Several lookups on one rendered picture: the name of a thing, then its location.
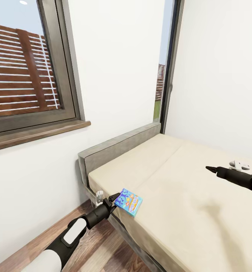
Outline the board game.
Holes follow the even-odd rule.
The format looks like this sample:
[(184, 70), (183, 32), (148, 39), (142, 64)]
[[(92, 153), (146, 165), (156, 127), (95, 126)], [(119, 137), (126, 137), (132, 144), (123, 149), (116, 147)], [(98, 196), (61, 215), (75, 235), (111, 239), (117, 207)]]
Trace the board game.
[(142, 202), (143, 198), (127, 189), (123, 189), (121, 195), (115, 200), (114, 204), (126, 213), (135, 217)]

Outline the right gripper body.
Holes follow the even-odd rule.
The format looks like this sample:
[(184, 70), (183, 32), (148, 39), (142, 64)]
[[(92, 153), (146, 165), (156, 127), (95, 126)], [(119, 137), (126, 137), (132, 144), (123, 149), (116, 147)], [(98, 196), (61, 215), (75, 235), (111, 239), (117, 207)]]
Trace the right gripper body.
[(229, 182), (235, 183), (239, 186), (241, 186), (238, 182), (238, 179), (240, 177), (240, 175), (244, 174), (244, 172), (238, 171), (238, 170), (234, 170), (234, 169), (227, 169), (224, 167), (218, 167), (218, 171), (217, 171), (217, 177), (222, 178), (222, 179), (226, 179)]

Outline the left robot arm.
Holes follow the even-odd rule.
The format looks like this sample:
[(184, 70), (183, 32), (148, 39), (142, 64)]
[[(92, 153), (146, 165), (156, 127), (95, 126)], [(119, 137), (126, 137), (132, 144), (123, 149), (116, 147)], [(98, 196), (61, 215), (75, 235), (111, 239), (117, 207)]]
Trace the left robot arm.
[(116, 205), (112, 207), (112, 202), (120, 195), (121, 193), (116, 193), (102, 202), (103, 191), (98, 191), (95, 200), (96, 209), (73, 220), (68, 228), (21, 272), (61, 272), (87, 229), (90, 230), (104, 218), (109, 218), (117, 207)]

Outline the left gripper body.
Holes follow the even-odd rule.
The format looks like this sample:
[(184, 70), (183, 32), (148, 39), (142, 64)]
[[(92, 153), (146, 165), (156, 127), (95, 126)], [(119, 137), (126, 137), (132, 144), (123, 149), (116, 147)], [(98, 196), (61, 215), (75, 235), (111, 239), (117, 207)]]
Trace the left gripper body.
[(110, 216), (112, 204), (109, 202), (107, 198), (103, 200), (103, 204), (93, 210), (95, 215), (97, 216), (98, 223), (101, 222), (104, 218), (108, 219)]

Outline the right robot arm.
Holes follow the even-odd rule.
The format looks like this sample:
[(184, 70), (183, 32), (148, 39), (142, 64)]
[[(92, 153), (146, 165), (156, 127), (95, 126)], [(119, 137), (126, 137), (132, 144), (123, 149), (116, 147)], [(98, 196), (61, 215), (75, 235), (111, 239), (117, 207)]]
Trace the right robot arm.
[(217, 173), (217, 177), (226, 179), (229, 182), (252, 190), (252, 175), (241, 172), (242, 170), (250, 170), (250, 165), (240, 161), (232, 161), (229, 163), (229, 169), (224, 167), (208, 167), (206, 169), (213, 173)]

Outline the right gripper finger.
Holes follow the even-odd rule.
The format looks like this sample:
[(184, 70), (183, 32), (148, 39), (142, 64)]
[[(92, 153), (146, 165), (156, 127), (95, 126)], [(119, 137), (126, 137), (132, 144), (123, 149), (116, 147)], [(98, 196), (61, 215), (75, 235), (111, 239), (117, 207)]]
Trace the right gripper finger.
[(206, 166), (206, 169), (210, 170), (213, 173), (217, 173), (217, 171), (218, 171), (218, 167), (208, 167), (208, 166)]

